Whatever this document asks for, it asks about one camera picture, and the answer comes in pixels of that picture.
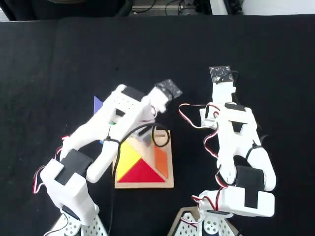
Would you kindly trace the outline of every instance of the white wall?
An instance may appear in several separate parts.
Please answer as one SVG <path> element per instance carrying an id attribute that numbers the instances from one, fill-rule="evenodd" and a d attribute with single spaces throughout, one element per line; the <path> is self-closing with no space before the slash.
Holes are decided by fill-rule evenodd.
<path id="1" fill-rule="evenodd" d="M 315 0 L 244 0 L 245 15 L 315 14 Z"/>

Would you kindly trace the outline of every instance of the perforated metal base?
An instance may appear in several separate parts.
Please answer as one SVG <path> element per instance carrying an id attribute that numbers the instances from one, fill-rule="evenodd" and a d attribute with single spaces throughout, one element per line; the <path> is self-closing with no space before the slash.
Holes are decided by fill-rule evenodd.
<path id="1" fill-rule="evenodd" d="M 189 212 L 184 213 L 183 218 L 188 222 L 196 221 L 193 215 Z M 202 232 L 205 232 L 205 235 L 235 236 L 225 219 L 219 219 L 212 216 L 208 216 L 204 221 L 197 224 L 197 228 L 181 221 L 173 235 L 202 236 Z"/>
<path id="2" fill-rule="evenodd" d="M 107 232 L 98 215 L 89 226 L 81 226 L 78 220 L 65 213 L 65 215 L 60 216 L 51 230 L 58 230 L 62 227 L 64 227 L 62 230 L 51 233 L 49 236 L 76 236 L 79 231 L 81 231 L 81 236 L 107 236 Z"/>

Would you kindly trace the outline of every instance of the red and white wire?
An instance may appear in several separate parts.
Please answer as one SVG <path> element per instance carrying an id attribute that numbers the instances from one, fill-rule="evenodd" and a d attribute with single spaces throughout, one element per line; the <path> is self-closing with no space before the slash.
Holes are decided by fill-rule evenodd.
<path id="1" fill-rule="evenodd" d="M 69 224 L 68 217 L 64 213 L 62 215 L 64 215 L 65 218 L 67 219 L 67 223 L 65 224 L 65 226 L 63 226 L 62 228 L 56 229 L 56 230 L 50 230 L 50 231 L 46 232 L 43 236 L 48 236 L 49 234 L 52 234 L 54 232 L 58 232 L 58 231 L 64 229 Z"/>
<path id="2" fill-rule="evenodd" d="M 41 188 L 41 186 L 45 185 L 44 183 L 41 183 L 41 184 L 39 184 L 39 186 L 37 186 L 38 173 L 44 168 L 45 168 L 45 166 L 39 167 L 38 170 L 34 174 L 34 177 L 33 177 L 33 179 L 34 179 L 34 181 L 33 181 L 33 191 L 32 191 L 34 194 L 38 193 L 40 188 Z"/>
<path id="3" fill-rule="evenodd" d="M 222 188 L 227 188 L 228 185 L 226 185 L 225 183 L 223 183 L 220 179 L 219 179 L 219 176 L 218 175 L 215 175 L 215 179 L 216 179 L 216 182 L 218 183 L 218 185 Z"/>
<path id="4" fill-rule="evenodd" d="M 149 119 L 149 120 L 142 120 L 141 122 L 150 122 L 150 121 L 155 120 L 155 118 L 157 118 L 158 113 L 157 113 L 156 108 L 155 108 L 154 106 L 152 106 L 152 105 L 151 105 L 151 108 L 153 108 L 153 110 L 154 110 L 154 115 L 153 115 L 153 118 L 152 118 L 152 119 Z"/>
<path id="5" fill-rule="evenodd" d="M 219 210 L 219 196 L 220 196 L 220 192 L 223 189 L 223 187 L 220 187 L 218 192 L 217 192 L 217 196 L 216 196 L 216 211 Z"/>
<path id="6" fill-rule="evenodd" d="M 216 159 L 218 158 L 218 155 L 213 152 L 210 148 L 207 147 L 207 141 L 211 138 L 213 138 L 214 136 L 216 136 L 218 133 L 218 125 L 217 125 L 217 128 L 215 129 L 215 131 L 212 133 L 212 134 L 209 134 L 208 136 L 206 136 L 204 139 L 203 139 L 203 146 L 204 148 L 206 149 L 207 152 L 209 152 L 213 157 L 215 157 Z"/>
<path id="7" fill-rule="evenodd" d="M 199 220 L 199 221 L 191 221 L 191 222 L 189 222 L 189 221 L 187 221 L 187 220 L 185 220 L 184 218 L 181 217 L 181 221 L 183 221 L 184 223 L 189 224 L 189 225 L 197 228 L 197 226 L 195 224 L 200 224 L 202 222 L 202 219 Z"/>
<path id="8" fill-rule="evenodd" d="M 200 198 L 198 196 L 192 195 L 191 198 L 198 204 L 199 204 L 199 201 L 203 201 L 204 199 L 207 199 L 209 204 L 211 205 L 212 209 L 216 210 L 215 205 L 213 204 L 213 202 L 211 201 L 211 199 L 208 196 L 203 196 L 202 198 Z"/>
<path id="9" fill-rule="evenodd" d="M 60 147 L 58 147 L 58 148 L 56 149 L 56 153 L 55 153 L 55 157 L 54 157 L 55 160 L 57 159 L 58 154 L 61 152 L 62 148 L 63 148 L 63 147 L 60 146 Z M 37 169 L 37 171 L 35 172 L 34 176 L 33 176 L 33 190 L 32 190 L 32 192 L 33 192 L 34 194 L 38 193 L 39 190 L 40 190 L 40 188 L 41 188 L 42 186 L 45 186 L 44 183 L 40 183 L 40 184 L 37 186 L 38 174 L 39 174 L 39 172 L 40 172 L 42 169 L 44 169 L 44 168 L 45 168 L 44 165 L 41 166 L 41 167 L 39 167 L 39 168 Z"/>
<path id="10" fill-rule="evenodd" d="M 56 153 L 55 153 L 55 160 L 57 160 L 57 156 L 58 156 L 58 154 L 61 152 L 61 150 L 62 150 L 62 146 L 60 146 L 60 147 L 58 147 L 57 149 L 56 149 Z"/>
<path id="11" fill-rule="evenodd" d="M 218 111 L 220 111 L 220 109 L 215 106 L 215 105 L 212 105 L 210 103 L 208 103 L 207 105 L 201 105 L 201 104 L 198 104 L 198 105 L 192 105 L 190 103 L 183 103 L 181 105 L 178 106 L 178 112 L 179 114 L 181 115 L 182 118 L 184 118 L 192 127 L 196 128 L 196 129 L 206 129 L 206 128 L 210 128 L 211 126 L 197 126 L 195 125 L 194 123 L 192 123 L 192 121 L 181 111 L 181 107 L 182 106 L 192 106 L 192 107 L 205 107 L 205 106 L 211 106 L 211 107 L 214 107 L 216 108 Z"/>

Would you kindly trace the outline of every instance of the black cable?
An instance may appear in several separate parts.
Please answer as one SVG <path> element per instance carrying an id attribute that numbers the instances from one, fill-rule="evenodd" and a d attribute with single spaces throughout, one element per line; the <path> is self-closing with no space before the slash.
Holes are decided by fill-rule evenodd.
<path id="1" fill-rule="evenodd" d="M 248 158 L 250 156 L 250 153 L 252 152 L 252 150 L 256 149 L 256 148 L 264 148 L 263 146 L 261 145 L 257 145 L 255 143 L 255 141 L 253 140 L 253 144 L 252 144 L 252 147 L 248 150 L 247 154 L 246 154 L 246 157 L 245 157 L 245 160 L 248 161 Z"/>
<path id="2" fill-rule="evenodd" d="M 217 81 L 217 84 L 220 83 L 220 82 L 223 82 L 223 79 L 228 76 L 228 75 L 233 75 L 235 74 L 235 78 L 233 78 L 233 86 L 235 86 L 235 83 L 237 81 L 237 78 L 238 78 L 238 71 L 236 70 L 230 70 L 228 72 L 226 72 L 218 81 Z"/>
<path id="3" fill-rule="evenodd" d="M 149 8 L 145 9 L 145 10 L 141 10 L 141 11 L 132 10 L 132 12 L 134 12 L 134 13 L 143 13 L 143 12 L 146 12 L 146 11 L 150 10 L 152 7 L 154 7 L 154 5 L 156 4 L 156 2 L 157 2 L 157 0 L 153 0 L 152 5 L 151 5 Z"/>
<path id="4" fill-rule="evenodd" d="M 114 198 L 115 198 L 115 178 L 116 178 L 116 170 L 117 170 L 117 167 L 118 167 L 118 162 L 119 162 L 119 159 L 120 159 L 120 148 L 121 148 L 121 144 L 127 140 L 127 138 L 129 138 L 129 136 L 131 134 L 133 134 L 135 131 L 143 128 L 143 127 L 152 127 L 154 129 L 154 127 L 160 127 L 161 129 L 165 130 L 166 133 L 167 133 L 167 140 L 165 142 L 165 144 L 161 145 L 161 146 L 158 146 L 158 147 L 164 147 L 166 146 L 169 141 L 170 141 L 170 134 L 168 132 L 168 130 L 165 128 L 164 125 L 161 125 L 159 123 L 146 123 L 146 124 L 142 124 L 134 129 L 132 129 L 129 133 L 127 133 L 125 135 L 125 137 L 119 142 L 118 140 L 116 139 L 111 139 L 110 135 L 109 135 L 109 131 L 108 131 L 108 136 L 106 137 L 106 139 L 103 140 L 103 142 L 105 141 L 108 141 L 108 142 L 115 142 L 118 144 L 118 150 L 117 150 L 117 157 L 116 157 L 116 162 L 115 162 L 115 165 L 114 165 L 114 168 L 113 168 L 113 188 L 112 188 L 112 199 L 111 199 L 111 213 L 110 213 L 110 221 L 109 221 L 109 228 L 108 228 L 108 236 L 110 236 L 110 232 L 112 230 L 112 224 L 113 224 L 113 215 L 114 215 Z"/>
<path id="5" fill-rule="evenodd" d="M 159 147 L 159 148 L 165 147 L 165 146 L 169 143 L 169 141 L 170 141 L 170 139 L 171 139 L 168 130 L 167 130 L 167 129 L 164 129 L 165 132 L 166 132 L 166 135 L 167 135 L 167 140 L 166 140 L 165 144 L 159 145 L 159 144 L 156 143 L 156 140 L 155 140 L 155 137 L 154 137 L 155 128 L 156 128 L 156 126 L 154 126 L 154 127 L 152 128 L 152 135 L 151 135 L 152 141 L 153 141 L 154 145 L 157 146 L 157 147 Z"/>
<path id="6" fill-rule="evenodd" d="M 103 142 L 109 141 L 109 142 L 115 142 L 118 144 L 118 150 L 117 150 L 117 157 L 116 157 L 116 162 L 113 168 L 113 188 L 112 188 L 112 199 L 111 199 L 111 212 L 110 212 L 110 220 L 109 220 L 109 228 L 108 228 L 108 236 L 110 235 L 110 232 L 112 230 L 112 225 L 113 225 L 113 215 L 114 215 L 114 199 L 115 199 L 115 175 L 116 175 L 116 170 L 118 166 L 118 162 L 120 159 L 120 147 L 121 143 L 116 140 L 116 139 L 111 139 L 110 136 L 107 136 L 106 139 L 103 140 Z"/>
<path id="7" fill-rule="evenodd" d="M 176 1 L 178 1 L 178 0 L 172 0 L 172 1 L 168 2 L 168 3 L 165 5 L 165 15 L 166 15 L 166 16 L 168 16 L 168 14 L 167 14 L 167 6 L 168 6 L 169 4 L 171 4 L 171 3 L 173 3 L 173 2 L 176 2 Z"/>
<path id="8" fill-rule="evenodd" d="M 182 6 L 182 3 L 184 2 L 184 0 L 180 0 L 179 1 L 179 4 L 178 4 L 178 7 L 177 7 L 177 15 L 179 16 L 179 13 L 181 11 L 181 6 Z"/>

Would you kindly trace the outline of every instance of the orange piece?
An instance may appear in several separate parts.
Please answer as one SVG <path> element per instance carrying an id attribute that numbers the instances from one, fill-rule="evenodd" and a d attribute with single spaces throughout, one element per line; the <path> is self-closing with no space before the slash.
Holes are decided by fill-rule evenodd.
<path id="1" fill-rule="evenodd" d="M 167 165 L 167 154 L 165 151 L 161 150 L 159 147 L 154 146 L 154 160 L 155 167 L 158 171 L 162 173 L 166 178 L 168 178 L 168 165 Z"/>

